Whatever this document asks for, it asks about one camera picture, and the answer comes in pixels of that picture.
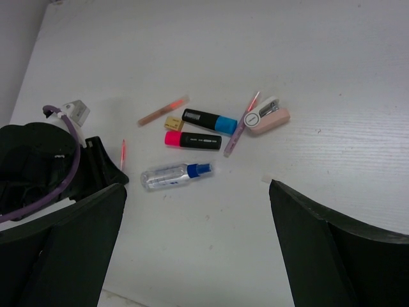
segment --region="blue spray nozzle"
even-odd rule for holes
[[[212,165],[210,163],[206,164],[190,164],[187,166],[187,175],[190,178],[200,177],[205,173],[212,172]]]

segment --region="table surface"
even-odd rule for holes
[[[403,0],[50,4],[12,123],[81,99],[85,135],[100,136],[115,163],[127,140],[128,200],[106,289],[149,306],[293,306],[265,173],[409,233],[408,14]],[[246,132],[228,159],[167,148],[165,118],[136,124],[186,93],[193,109],[239,119],[255,90],[280,97],[291,122]],[[143,190],[142,171],[177,161],[214,161],[216,174]]]

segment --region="wooden block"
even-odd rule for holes
[[[185,122],[180,118],[168,116],[165,122],[165,128],[175,131],[181,131]]]

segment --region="pink stapler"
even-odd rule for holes
[[[279,99],[271,96],[248,112],[244,118],[244,124],[255,133],[263,133],[276,128],[289,121],[287,109],[280,109]]]

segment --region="pink highlighter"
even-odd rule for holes
[[[255,134],[266,132],[289,121],[287,109],[280,109],[279,99],[271,96],[248,112],[244,124]]]

